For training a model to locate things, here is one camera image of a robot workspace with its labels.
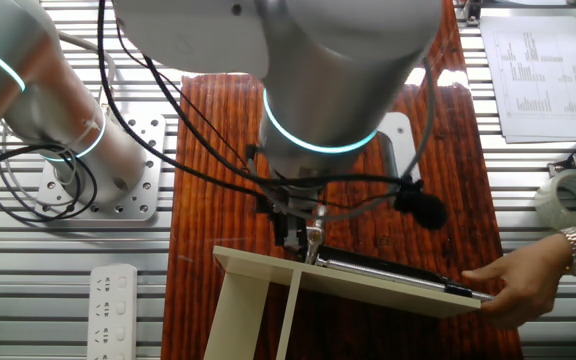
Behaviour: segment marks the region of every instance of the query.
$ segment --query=metal mounting plate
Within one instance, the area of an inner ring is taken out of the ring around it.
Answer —
[[[150,142],[155,141],[154,148],[163,152],[166,137],[166,120],[160,114],[125,114],[124,119],[137,135]],[[161,175],[161,160],[146,152],[146,163],[152,166],[144,168],[144,174],[139,184],[118,201],[104,205],[93,205],[90,209],[73,219],[61,220],[55,223],[81,223],[87,226],[112,225],[143,225],[154,219],[157,213],[159,179]],[[56,180],[53,167],[45,162],[41,177],[38,199],[42,202],[64,202],[72,197]],[[85,204],[78,203],[76,210]],[[45,208],[37,204],[35,210],[46,215],[55,215],[65,210],[65,206]]]

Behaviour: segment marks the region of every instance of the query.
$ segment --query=electrical outlet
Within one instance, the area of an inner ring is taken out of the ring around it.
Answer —
[[[97,267],[90,273],[87,360],[134,360],[137,340],[137,269]]]

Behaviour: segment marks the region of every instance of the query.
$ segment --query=white bracket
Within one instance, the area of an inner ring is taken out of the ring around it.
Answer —
[[[437,318],[478,310],[479,300],[215,246],[226,269],[204,360],[250,360],[270,282],[290,287],[277,360],[286,357],[300,289]]]

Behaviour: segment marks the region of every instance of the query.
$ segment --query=gray robot arm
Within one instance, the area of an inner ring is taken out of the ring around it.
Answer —
[[[266,87],[260,143],[286,178],[347,172],[439,27],[440,0],[115,0],[146,55]]]

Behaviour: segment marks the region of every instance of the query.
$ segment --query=wooden table surface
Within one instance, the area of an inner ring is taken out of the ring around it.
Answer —
[[[327,244],[439,272],[463,281],[461,270],[501,256],[466,66],[452,1],[444,0],[441,28],[430,51],[438,79],[433,137],[420,163],[429,193],[441,198],[448,224],[430,232],[385,205],[360,217],[326,225]],[[200,75],[182,79],[183,91],[228,142],[243,155],[257,143],[262,115],[259,81],[248,75]],[[407,114],[419,141],[426,118],[426,86],[406,85],[393,108]],[[232,152],[197,114],[191,120],[222,154]],[[251,189],[208,155],[184,127],[179,128],[177,159],[197,170]],[[382,174],[377,140],[369,144],[353,172]],[[267,176],[262,161],[261,173]],[[352,204],[384,191],[382,185],[330,185],[329,201]],[[224,271],[212,256],[214,245],[290,258],[273,245],[271,224],[255,212],[255,199],[178,172],[166,289],[162,359],[201,359],[208,341]],[[472,284],[497,293],[500,281]],[[287,288],[271,285],[256,351],[274,358]],[[331,296],[302,292],[288,350],[289,359],[517,359],[516,331],[501,331],[478,314],[438,320]]]

